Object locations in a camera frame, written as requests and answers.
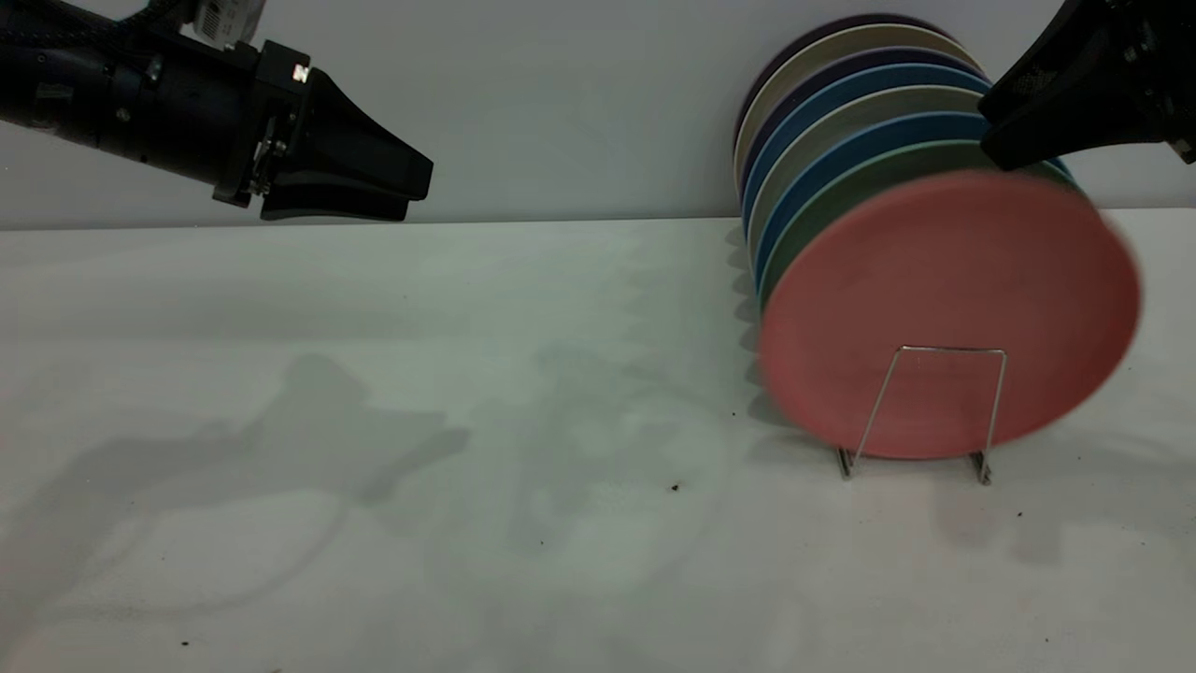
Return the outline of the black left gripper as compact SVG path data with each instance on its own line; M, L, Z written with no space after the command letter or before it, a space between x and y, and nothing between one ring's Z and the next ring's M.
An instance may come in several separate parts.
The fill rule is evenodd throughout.
M216 201L248 208L263 196L266 221L402 222L410 201L428 196L431 157L376 123L328 73L310 72L307 54L266 41L260 50L240 43L234 55L252 63ZM281 186L271 186L277 165Z

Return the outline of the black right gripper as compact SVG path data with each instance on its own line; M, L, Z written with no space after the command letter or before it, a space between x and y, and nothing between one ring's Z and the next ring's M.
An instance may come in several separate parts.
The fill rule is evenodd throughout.
M1064 1L981 99L990 124L981 149L1011 171L1082 149L1163 142L1192 165L1192 1Z

